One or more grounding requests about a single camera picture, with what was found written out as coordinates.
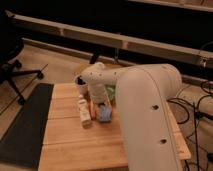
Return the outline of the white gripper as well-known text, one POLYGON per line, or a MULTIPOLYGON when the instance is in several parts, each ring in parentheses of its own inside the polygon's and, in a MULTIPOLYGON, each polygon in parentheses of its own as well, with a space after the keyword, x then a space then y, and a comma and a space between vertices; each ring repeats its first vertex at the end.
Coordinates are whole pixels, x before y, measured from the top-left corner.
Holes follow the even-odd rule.
POLYGON ((91 84, 89 92, 92 101, 96 104, 104 103, 107 100, 107 92, 103 84, 91 84))

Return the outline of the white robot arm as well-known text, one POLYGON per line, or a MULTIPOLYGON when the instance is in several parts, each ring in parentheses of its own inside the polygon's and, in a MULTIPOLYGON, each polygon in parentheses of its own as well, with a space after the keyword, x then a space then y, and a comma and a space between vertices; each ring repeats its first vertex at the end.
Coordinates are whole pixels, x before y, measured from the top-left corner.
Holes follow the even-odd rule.
POLYGON ((180 72, 170 64, 107 69, 98 62, 82 73, 91 99, 100 103, 102 85, 116 87, 116 109, 129 171, 182 171, 166 101, 181 88, 180 72))

